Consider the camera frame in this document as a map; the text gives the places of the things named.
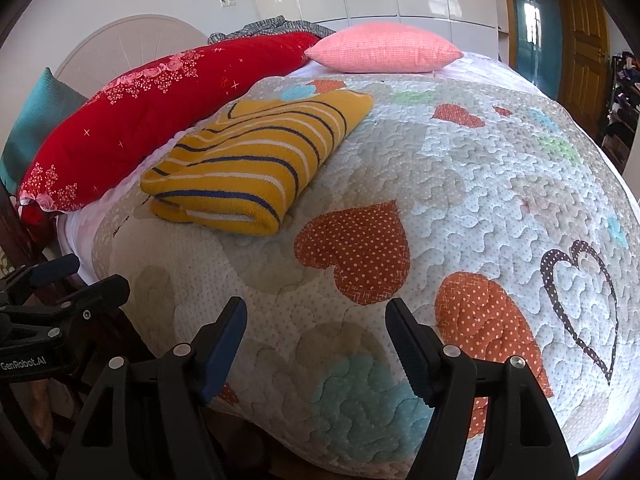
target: teal pillow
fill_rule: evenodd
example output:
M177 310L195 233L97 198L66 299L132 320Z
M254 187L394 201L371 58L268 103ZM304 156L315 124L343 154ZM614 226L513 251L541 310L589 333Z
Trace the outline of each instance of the teal pillow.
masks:
M84 104L86 97L44 69L31 90L0 156L0 180L15 195L20 181L49 134Z

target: folded yellow blanket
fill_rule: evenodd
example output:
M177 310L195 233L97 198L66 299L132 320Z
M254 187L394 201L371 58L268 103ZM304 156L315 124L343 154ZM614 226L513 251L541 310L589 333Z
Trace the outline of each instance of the folded yellow blanket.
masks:
M237 102L184 136L142 177L152 211L247 235L275 234L296 197L373 106L334 90L299 101Z

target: pink pillow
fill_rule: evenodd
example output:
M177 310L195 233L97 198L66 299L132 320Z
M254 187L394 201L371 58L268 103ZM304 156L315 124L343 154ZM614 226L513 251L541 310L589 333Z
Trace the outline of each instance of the pink pillow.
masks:
M393 22L349 27L318 41L305 54L339 72L433 72L462 52L433 32Z

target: pillow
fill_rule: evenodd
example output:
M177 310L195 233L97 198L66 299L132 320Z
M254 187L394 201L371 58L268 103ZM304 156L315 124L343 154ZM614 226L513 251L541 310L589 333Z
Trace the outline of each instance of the pillow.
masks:
M11 195L49 134L84 104L86 97L53 77L49 68L22 107L0 157L0 180Z
M346 28L318 41L305 54L348 73L433 72L463 56L433 32L392 22Z
M228 40L121 75L45 140L20 184L20 204L70 212L98 200L177 132L260 79L300 68L317 41L308 32Z

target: white bed sheet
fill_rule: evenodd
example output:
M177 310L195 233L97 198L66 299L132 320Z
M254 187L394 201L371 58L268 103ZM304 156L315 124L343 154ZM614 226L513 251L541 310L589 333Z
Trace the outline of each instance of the white bed sheet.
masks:
M339 75L340 73L334 72L315 61L311 61L289 75L313 78L334 74ZM482 56L481 54L465 53L464 57L444 67L444 69L434 72L433 75L439 78L450 78L475 83L491 84L507 88L509 90L543 95L536 86L524 79L504 63L491 59L487 56ZM75 253L78 256L81 264L78 275L85 283L91 284L98 281L98 276L96 275L92 263L93 241L96 231L98 230L98 226L104 219L107 212L129 189L131 189L132 186L135 185L140 176L142 176L146 170L148 170L159 158L164 156L175 146L177 141L182 138L185 133L202 127L202 125L207 121L209 121L209 119L201 121L189 130L178 132L172 140L161 148L155 150L155 152L149 155L144 162L142 162L142 164L140 164L136 170L131 173L131 175L123 180L117 187L105 193L100 200L89 204L80 211L58 217L58 240L60 243L60 249L63 254ZM640 206L634 199L631 190L615 170L609 158L602 151L600 151L600 155L611 171L613 171L617 176L620 184L622 184L623 189L625 189L626 195L631 202L636 218L640 221ZM621 446L628 436L628 433L631 431L631 428L632 427L630 426L624 435L620 436L619 439L612 442L609 446L596 452L581 456L580 474L586 473L589 469L596 466L601 462L601 460L604 460L604 458L606 458L610 453Z

